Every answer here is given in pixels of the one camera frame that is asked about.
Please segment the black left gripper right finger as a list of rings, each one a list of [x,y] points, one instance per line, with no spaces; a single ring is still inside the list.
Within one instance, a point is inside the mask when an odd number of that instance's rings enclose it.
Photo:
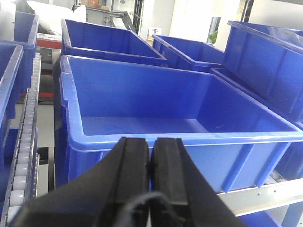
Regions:
[[[158,138],[151,156],[154,227],[244,227],[200,173],[181,139]]]

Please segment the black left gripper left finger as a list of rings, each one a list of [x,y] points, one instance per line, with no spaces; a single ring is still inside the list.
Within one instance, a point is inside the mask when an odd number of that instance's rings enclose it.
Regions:
[[[111,227],[122,207],[149,191],[145,139],[122,137],[90,170],[24,203],[11,227]]]

